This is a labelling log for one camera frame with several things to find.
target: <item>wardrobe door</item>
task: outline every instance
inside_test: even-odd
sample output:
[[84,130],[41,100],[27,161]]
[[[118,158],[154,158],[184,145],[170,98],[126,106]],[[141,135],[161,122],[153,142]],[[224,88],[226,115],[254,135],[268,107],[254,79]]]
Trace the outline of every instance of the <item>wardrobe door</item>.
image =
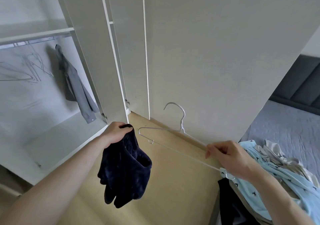
[[128,123],[105,0],[59,0],[100,111]]
[[150,119],[144,0],[109,0],[129,109]]

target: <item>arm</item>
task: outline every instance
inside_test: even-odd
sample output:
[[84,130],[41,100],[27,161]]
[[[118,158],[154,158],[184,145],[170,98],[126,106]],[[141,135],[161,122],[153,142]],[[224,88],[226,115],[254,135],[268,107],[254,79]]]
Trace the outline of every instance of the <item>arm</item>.
[[212,155],[232,175],[249,181],[258,190],[275,225],[314,225],[312,219],[291,199],[279,182],[233,141],[207,146]]
[[99,137],[32,187],[0,218],[0,225],[57,224],[101,151],[132,130],[119,128],[122,125],[112,122]]

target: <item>metal hanger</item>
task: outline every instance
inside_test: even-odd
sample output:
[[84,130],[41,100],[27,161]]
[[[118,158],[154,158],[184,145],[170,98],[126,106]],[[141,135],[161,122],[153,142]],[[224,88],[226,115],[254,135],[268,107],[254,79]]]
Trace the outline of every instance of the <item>metal hanger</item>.
[[144,135],[142,135],[142,134],[140,133],[140,130],[141,130],[141,129],[156,129],[156,130],[177,131],[177,132],[182,132],[183,134],[189,136],[189,137],[192,138],[193,140],[201,143],[202,145],[205,145],[203,142],[200,142],[200,141],[198,141],[197,139],[195,139],[195,138],[193,138],[192,136],[190,136],[189,134],[187,134],[186,131],[184,130],[184,128],[183,128],[183,119],[186,117],[186,112],[185,112],[184,109],[181,107],[181,105],[178,105],[177,103],[174,103],[174,102],[169,102],[169,103],[167,103],[167,104],[165,105],[165,107],[164,107],[163,110],[165,110],[166,107],[167,107],[167,105],[170,105],[170,104],[173,104],[173,105],[178,106],[178,107],[182,110],[182,112],[183,112],[183,117],[182,117],[182,119],[180,120],[180,130],[173,130],[173,129],[170,129],[170,128],[140,127],[140,128],[138,129],[139,135],[141,135],[141,136],[143,136],[144,138],[148,139],[148,142],[149,142],[150,144],[156,143],[156,144],[158,144],[158,145],[161,145],[161,146],[163,146],[163,147],[165,147],[165,148],[167,148],[167,149],[169,149],[169,150],[172,150],[172,151],[174,151],[174,152],[176,152],[176,153],[178,153],[178,154],[180,154],[180,155],[183,155],[183,156],[185,156],[185,157],[187,157],[187,158],[190,158],[190,159],[192,159],[192,160],[194,160],[194,161],[196,161],[196,162],[202,163],[202,164],[204,164],[204,165],[206,165],[206,166],[208,166],[208,167],[210,167],[210,168],[213,168],[213,169],[215,169],[215,170],[218,170],[218,171],[220,172],[221,176],[224,177],[224,178],[234,179],[235,177],[234,177],[233,175],[231,175],[230,173],[228,173],[228,172],[226,171],[226,169],[224,169],[224,168],[219,168],[219,169],[218,169],[218,168],[216,168],[216,167],[214,167],[214,166],[211,166],[211,165],[209,165],[209,164],[207,164],[207,163],[205,163],[205,162],[202,162],[202,161],[200,161],[200,160],[198,160],[198,159],[196,159],[196,158],[190,157],[189,155],[186,155],[186,154],[184,154],[184,153],[182,153],[182,152],[179,152],[179,151],[177,151],[177,150],[175,150],[175,149],[173,149],[173,148],[171,148],[171,147],[168,147],[168,146],[163,145],[163,144],[161,144],[161,143],[159,143],[159,142],[156,142],[154,139],[151,139],[151,138],[149,138],[149,137],[146,137],[146,136],[144,136]]

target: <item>upholstered headboard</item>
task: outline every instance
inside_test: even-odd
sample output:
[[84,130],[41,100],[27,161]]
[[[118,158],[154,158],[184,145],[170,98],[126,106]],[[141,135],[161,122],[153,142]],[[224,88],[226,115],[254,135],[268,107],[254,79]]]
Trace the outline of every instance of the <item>upholstered headboard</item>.
[[300,55],[270,100],[320,115],[320,58]]

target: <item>right hand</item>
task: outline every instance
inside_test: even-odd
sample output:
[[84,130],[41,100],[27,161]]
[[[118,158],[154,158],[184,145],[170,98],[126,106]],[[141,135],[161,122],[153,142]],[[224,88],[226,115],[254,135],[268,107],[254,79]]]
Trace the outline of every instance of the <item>right hand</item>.
[[215,142],[207,146],[205,157],[213,156],[232,175],[253,181],[264,172],[262,167],[234,141]]

